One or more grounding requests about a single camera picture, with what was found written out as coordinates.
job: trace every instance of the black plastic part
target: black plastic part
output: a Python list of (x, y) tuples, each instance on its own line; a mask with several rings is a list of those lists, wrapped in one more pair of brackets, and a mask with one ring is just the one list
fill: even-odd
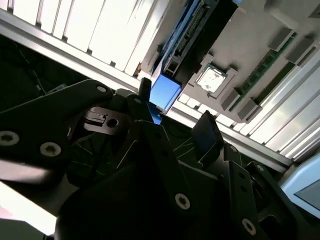
[(203, 168), (208, 167), (219, 157), (224, 144), (215, 118), (209, 111), (205, 111), (193, 127), (191, 136), (197, 160)]
[[(101, 86), (106, 92), (97, 90)], [(85, 80), (0, 113), (0, 131), (19, 135), (19, 142), (0, 146), (0, 179), (28, 184), (56, 181), (71, 156), (69, 140), (83, 112), (109, 101), (112, 91), (95, 80)], [(61, 153), (48, 157), (40, 146), (53, 142)]]
[(145, 101), (149, 102), (151, 94), (151, 80), (144, 77), (141, 79), (138, 95)]
[(168, 215), (153, 172), (140, 164), (72, 196), (57, 219), (54, 239), (232, 239), (222, 184), (181, 165), (198, 205), (194, 221), (181, 222)]
[(127, 96), (126, 101), (128, 114), (132, 118), (132, 121), (145, 120), (151, 123), (154, 122), (149, 110), (148, 101), (135, 94)]
[(320, 239), (264, 166), (251, 162), (246, 169), (257, 183), (255, 191), (264, 201), (258, 221), (270, 239), (274, 236), (276, 239)]
[(198, 72), (204, 56), (208, 54), (237, 8), (237, 4), (231, 0), (219, 1), (173, 76), (176, 81), (182, 84), (182, 88), (187, 85), (193, 74)]

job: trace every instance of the white screw head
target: white screw head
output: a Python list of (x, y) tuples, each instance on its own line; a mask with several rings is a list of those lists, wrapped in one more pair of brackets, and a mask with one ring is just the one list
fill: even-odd
[(96, 89), (98, 89), (100, 92), (105, 93), (107, 89), (105, 89), (103, 86), (97, 86)]
[(256, 168), (260, 171), (260, 172), (263, 172), (264, 171), (264, 168), (260, 165), (257, 165)]
[(253, 225), (253, 223), (250, 220), (246, 218), (242, 219), (242, 225), (250, 235), (252, 236), (256, 235), (257, 233), (256, 227), (255, 225)]
[(138, 104), (141, 104), (142, 103), (142, 101), (139, 99), (139, 98), (135, 98), (134, 99)]
[(40, 153), (46, 157), (55, 157), (61, 153), (61, 147), (54, 142), (45, 142), (40, 146)]
[(230, 149), (235, 153), (237, 152), (237, 149), (234, 146), (230, 146)]
[(13, 131), (0, 131), (0, 146), (12, 146), (20, 141), (19, 135)]
[(182, 193), (177, 193), (175, 195), (176, 204), (183, 210), (188, 210), (190, 208), (190, 201), (186, 195)]

